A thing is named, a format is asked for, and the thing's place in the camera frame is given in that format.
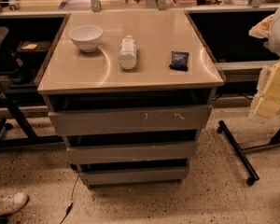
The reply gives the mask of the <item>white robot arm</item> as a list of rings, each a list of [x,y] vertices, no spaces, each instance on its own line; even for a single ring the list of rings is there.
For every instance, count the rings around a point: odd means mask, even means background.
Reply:
[[[280,7],[273,15],[253,26],[249,35],[267,38],[264,46],[280,57]],[[259,73],[257,93],[251,103],[250,116],[269,119],[280,111],[280,60],[272,67],[265,65]]]

